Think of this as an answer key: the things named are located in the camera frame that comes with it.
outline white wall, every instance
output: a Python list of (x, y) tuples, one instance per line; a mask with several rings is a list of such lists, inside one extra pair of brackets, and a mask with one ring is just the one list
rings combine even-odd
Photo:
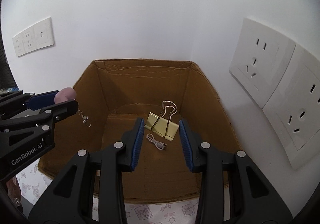
[[(228, 67), (242, 20), (275, 28), (320, 59), (319, 0), (2, 0), (1, 28), (24, 91), (72, 86), (93, 59), (193, 60), (205, 72), (238, 138), (294, 215), (320, 181), (320, 155), (297, 171), (262, 110)], [(55, 45), (17, 58), (12, 37), (52, 17)]]

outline switch plate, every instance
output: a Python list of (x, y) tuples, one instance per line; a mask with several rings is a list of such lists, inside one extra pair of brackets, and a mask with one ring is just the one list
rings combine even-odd
[(54, 44), (51, 18), (36, 23), (13, 37), (17, 57)]
[(300, 45), (263, 112), (294, 169), (320, 151), (320, 61)]
[(245, 18), (230, 72), (263, 108), (279, 84), (296, 43), (280, 32)]

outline binder clip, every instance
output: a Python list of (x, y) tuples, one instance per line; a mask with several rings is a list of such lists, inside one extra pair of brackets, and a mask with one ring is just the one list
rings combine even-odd
[[(164, 116), (167, 113), (167, 109), (172, 108), (173, 110), (169, 113), (168, 119), (165, 119)], [(177, 112), (177, 106), (175, 103), (169, 100), (165, 100), (162, 102), (162, 112), (159, 116), (154, 113), (150, 113), (148, 116), (147, 123), (144, 128), (159, 136), (164, 137), (165, 139), (172, 141), (179, 125), (175, 124), (171, 121), (171, 117)]]

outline cable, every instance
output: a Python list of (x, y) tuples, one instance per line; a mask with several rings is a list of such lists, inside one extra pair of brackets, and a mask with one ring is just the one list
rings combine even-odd
[(165, 150), (167, 145), (163, 142), (156, 141), (155, 138), (153, 137), (153, 134), (147, 134), (146, 138), (150, 141), (153, 142), (155, 147), (158, 148), (159, 150)]

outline double outlet panel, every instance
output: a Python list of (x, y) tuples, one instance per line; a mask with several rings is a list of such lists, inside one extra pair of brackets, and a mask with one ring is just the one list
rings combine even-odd
[(320, 62), (294, 41), (244, 19), (230, 72), (262, 108), (294, 169), (320, 151)]
[(17, 57), (54, 44), (51, 18), (36, 23), (14, 36), (13, 46)]

